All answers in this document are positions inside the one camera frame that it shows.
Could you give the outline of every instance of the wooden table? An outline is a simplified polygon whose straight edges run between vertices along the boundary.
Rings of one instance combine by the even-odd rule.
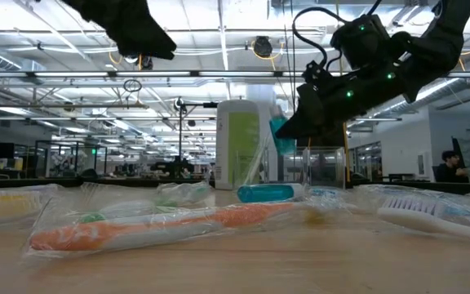
[[[470,242],[371,215],[49,262],[26,237],[0,232],[0,293],[470,293]]]

